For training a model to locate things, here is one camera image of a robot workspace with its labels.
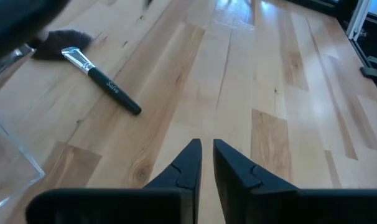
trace clear acrylic box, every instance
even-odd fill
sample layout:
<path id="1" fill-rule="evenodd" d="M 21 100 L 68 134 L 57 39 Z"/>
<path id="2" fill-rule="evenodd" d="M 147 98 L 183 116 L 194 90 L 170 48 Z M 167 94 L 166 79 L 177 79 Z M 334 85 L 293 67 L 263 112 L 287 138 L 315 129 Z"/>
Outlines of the clear acrylic box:
<path id="1" fill-rule="evenodd" d="M 43 176 L 43 170 L 0 121 L 0 208 Z"/>

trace silver ferrule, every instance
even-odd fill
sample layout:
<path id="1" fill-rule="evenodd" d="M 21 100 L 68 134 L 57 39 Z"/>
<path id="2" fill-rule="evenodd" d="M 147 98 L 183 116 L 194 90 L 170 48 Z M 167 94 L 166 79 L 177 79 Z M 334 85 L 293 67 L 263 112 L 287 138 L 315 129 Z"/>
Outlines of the silver ferrule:
<path id="1" fill-rule="evenodd" d="M 89 61 L 88 58 L 85 57 L 78 47 L 67 47 L 62 50 L 62 54 L 67 60 L 77 66 L 85 74 L 88 74 L 91 68 L 95 68 L 95 66 Z"/>

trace brush bristles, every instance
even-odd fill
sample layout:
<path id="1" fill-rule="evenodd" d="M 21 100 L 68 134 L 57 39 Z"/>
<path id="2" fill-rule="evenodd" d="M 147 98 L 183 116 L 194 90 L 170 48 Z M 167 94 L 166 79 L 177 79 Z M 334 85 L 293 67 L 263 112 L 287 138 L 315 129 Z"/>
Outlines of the brush bristles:
<path id="1" fill-rule="evenodd" d="M 39 60 L 63 60 L 61 50 L 66 47 L 78 47 L 84 51 L 92 38 L 77 30 L 54 30 L 49 32 L 47 39 L 39 45 L 32 58 Z"/>

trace brush handle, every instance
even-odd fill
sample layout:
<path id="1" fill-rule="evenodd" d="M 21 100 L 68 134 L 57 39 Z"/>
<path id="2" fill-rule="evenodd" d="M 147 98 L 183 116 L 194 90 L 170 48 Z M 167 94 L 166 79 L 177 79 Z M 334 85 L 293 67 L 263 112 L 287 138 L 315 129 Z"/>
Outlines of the brush handle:
<path id="1" fill-rule="evenodd" d="M 121 90 L 99 69 L 97 69 L 96 67 L 91 68 L 88 71 L 88 76 L 112 98 L 114 98 L 114 100 L 124 106 L 132 114 L 138 115 L 141 113 L 140 106 L 137 105 L 135 101 L 133 101 L 123 90 Z"/>

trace wooden floor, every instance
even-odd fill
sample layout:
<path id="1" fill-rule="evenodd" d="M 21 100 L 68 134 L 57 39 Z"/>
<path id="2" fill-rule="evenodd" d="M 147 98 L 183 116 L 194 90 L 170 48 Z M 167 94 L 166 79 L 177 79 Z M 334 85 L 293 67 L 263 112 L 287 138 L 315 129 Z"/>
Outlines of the wooden floor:
<path id="1" fill-rule="evenodd" d="M 212 139 L 303 188 L 377 188 L 377 89 L 336 19 L 283 0 L 73 0 L 51 27 L 143 108 L 133 117 L 67 62 L 28 60 L 1 115 L 46 172 L 0 220 L 56 187 L 140 188 L 203 144 L 199 223 L 223 223 Z"/>

